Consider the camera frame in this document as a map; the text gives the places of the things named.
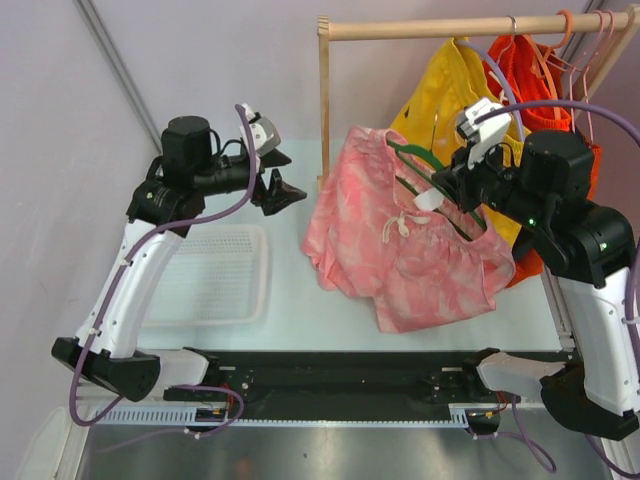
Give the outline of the green wire hanger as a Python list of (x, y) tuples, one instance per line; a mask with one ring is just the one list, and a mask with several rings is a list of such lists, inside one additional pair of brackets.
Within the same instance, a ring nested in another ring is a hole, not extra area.
[[(435, 140), (435, 132), (436, 132), (436, 127), (438, 124), (438, 119), (439, 119), (439, 106), (436, 107), (435, 109), (435, 113), (434, 113), (434, 119), (433, 119), (433, 124), (432, 124), (432, 133), (431, 133), (431, 146), (433, 146), (434, 140)], [(442, 185), (440, 185), (439, 183), (437, 183), (435, 181), (435, 179), (433, 178), (435, 173), (438, 173), (442, 170), (444, 170), (444, 166), (441, 164), (441, 162), (433, 155), (431, 150), (427, 150), (425, 148), (420, 147), (419, 145), (413, 145), (413, 144), (399, 144), (396, 143), (392, 140), (386, 139), (386, 143), (388, 146), (390, 146), (391, 148), (393, 148), (394, 152), (396, 153), (396, 155), (398, 156), (398, 158), (406, 165), (408, 166), (412, 171), (414, 171), (414, 173), (416, 173), (419, 177), (421, 177), (424, 181), (428, 182), (431, 187), (433, 187), (434, 189), (436, 189), (440, 194), (442, 194), (444, 196), (444, 198), (448, 199), (450, 202), (453, 203), (453, 195), (448, 192), (446, 190), (446, 188)], [(405, 158), (403, 156), (403, 154), (407, 154), (407, 155), (411, 155), (414, 157), (418, 157), (420, 161), (422, 161), (423, 163), (425, 163), (427, 166), (430, 167), (430, 172), (429, 174), (423, 172), (421, 169), (419, 169), (415, 162), (412, 160), (409, 160), (407, 158)], [(487, 223), (485, 222), (485, 220), (478, 215), (475, 211), (471, 211), (468, 212), (468, 214), (470, 215), (470, 217), (474, 220), (474, 222), (482, 229), (483, 232), (485, 232), (487, 230)]]

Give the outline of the pink patterned shorts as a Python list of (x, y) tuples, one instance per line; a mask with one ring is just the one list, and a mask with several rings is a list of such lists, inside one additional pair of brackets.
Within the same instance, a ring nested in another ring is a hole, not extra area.
[(436, 210), (416, 206), (431, 173), (396, 155), (392, 146), (405, 142), (392, 130), (351, 128), (301, 244), (320, 286), (372, 299), (384, 333), (493, 311), (516, 271), (484, 212), (463, 214), (449, 200)]

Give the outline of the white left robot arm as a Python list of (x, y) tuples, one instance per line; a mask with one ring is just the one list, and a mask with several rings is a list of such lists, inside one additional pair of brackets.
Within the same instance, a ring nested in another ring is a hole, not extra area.
[(241, 108), (238, 154), (200, 116), (169, 121), (161, 153), (134, 190), (120, 250), (92, 312), (71, 337), (59, 337), (51, 355), (73, 373), (117, 397), (143, 400), (156, 387), (186, 385), (197, 398), (214, 397), (221, 376), (213, 356), (183, 348), (162, 353), (138, 349), (138, 336), (154, 290), (189, 230), (207, 222), (206, 198), (242, 192), (266, 216), (305, 199), (279, 171), (290, 164), (280, 135), (265, 116)]

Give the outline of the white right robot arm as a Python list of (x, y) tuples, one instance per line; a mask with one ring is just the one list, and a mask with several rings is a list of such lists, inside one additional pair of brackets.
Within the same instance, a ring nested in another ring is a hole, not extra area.
[(625, 283), (634, 257), (630, 223), (588, 197), (594, 155), (577, 135), (527, 136), (516, 167), (503, 147), (468, 142), (433, 179), (463, 212), (486, 205), (520, 224), (557, 279), (577, 357), (565, 363), (480, 352), (461, 376), (463, 393), (496, 390), (541, 402), (563, 427), (620, 441), (639, 427), (639, 371)]

